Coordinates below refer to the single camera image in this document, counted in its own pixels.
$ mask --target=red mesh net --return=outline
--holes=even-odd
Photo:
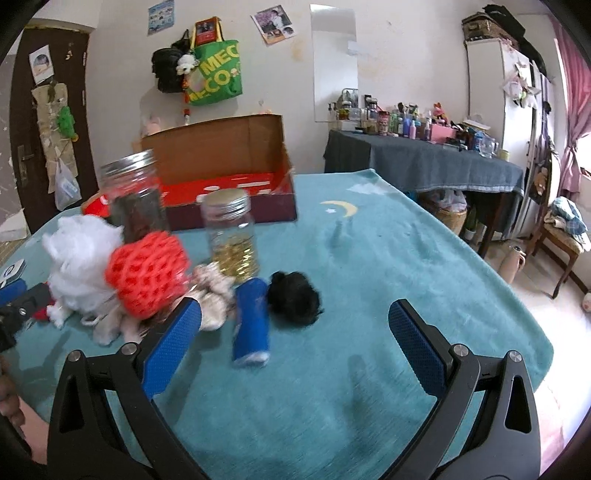
[[[190,261],[181,242],[167,232],[152,232],[113,252],[105,280],[127,311],[144,320],[186,290]]]

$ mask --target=blue cylinder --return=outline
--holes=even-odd
[[[238,367],[269,360],[267,282],[252,278],[236,289],[236,334],[232,360]]]

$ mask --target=pink curtain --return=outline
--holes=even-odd
[[[591,133],[591,70],[563,26],[552,18],[566,75],[567,144],[561,161],[560,191],[567,197],[579,192],[581,169],[577,140]]]

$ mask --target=silver jar lid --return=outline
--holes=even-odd
[[[203,216],[208,220],[232,220],[251,209],[251,198],[243,189],[222,189],[205,195],[201,204]]]
[[[147,167],[155,162],[153,150],[145,150],[104,165],[100,169],[100,175],[103,178],[116,177],[117,175]]]

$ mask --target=table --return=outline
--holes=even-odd
[[[478,192],[476,210],[488,227],[479,250],[482,258],[495,231],[509,232],[524,195],[525,172],[515,164],[408,138],[331,130],[324,159],[325,173],[373,168],[402,192]]]
[[[388,327],[388,309],[406,298],[451,343],[478,355],[519,350],[534,389],[553,356],[543,331],[511,289],[468,245],[375,172],[299,175],[298,221],[256,226],[261,277],[304,272],[324,313],[308,328],[272,323],[263,369],[231,365],[233,321],[200,333],[155,402],[180,441],[212,478],[377,479],[433,406]],[[77,210],[61,215],[72,215]],[[50,259],[36,232],[9,261],[25,258],[28,285],[44,281]],[[207,258],[204,231],[177,233],[193,262]],[[50,418],[66,355],[112,353],[76,319],[63,330],[36,324],[8,352],[20,393]],[[122,435],[142,458],[118,402]],[[474,404],[466,418],[472,421]],[[451,455],[469,432],[460,427]]]

